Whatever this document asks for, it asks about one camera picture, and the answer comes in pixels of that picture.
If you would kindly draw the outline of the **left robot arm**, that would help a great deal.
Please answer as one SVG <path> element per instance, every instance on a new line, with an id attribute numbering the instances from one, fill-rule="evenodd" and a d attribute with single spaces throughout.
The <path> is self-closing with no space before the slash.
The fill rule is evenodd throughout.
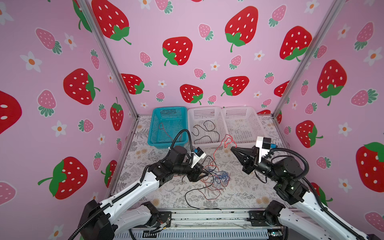
<path id="1" fill-rule="evenodd" d="M 175 175 L 184 175 L 190 182 L 197 182 L 209 173 L 199 164 L 205 157 L 200 149 L 187 151 L 172 142 L 167 155 L 158 162 L 147 165 L 141 178 L 116 195 L 97 203 L 88 202 L 83 210 L 78 228 L 69 237 L 82 235 L 85 240 L 111 240 L 119 229 L 117 222 L 133 204 L 149 193 L 171 181 Z"/>

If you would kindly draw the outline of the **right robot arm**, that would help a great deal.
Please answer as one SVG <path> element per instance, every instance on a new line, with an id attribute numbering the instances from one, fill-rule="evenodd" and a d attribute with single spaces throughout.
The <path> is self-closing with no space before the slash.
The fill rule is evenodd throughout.
<path id="1" fill-rule="evenodd" d="M 295 151 L 274 148 L 261 154 L 261 148 L 232 147 L 231 152 L 243 166 L 243 172 L 259 172 L 276 182 L 274 190 L 289 205 L 301 210 L 336 240 L 376 240 L 374 234 L 366 234 L 325 207 L 314 187 L 306 179 L 308 161 Z"/>

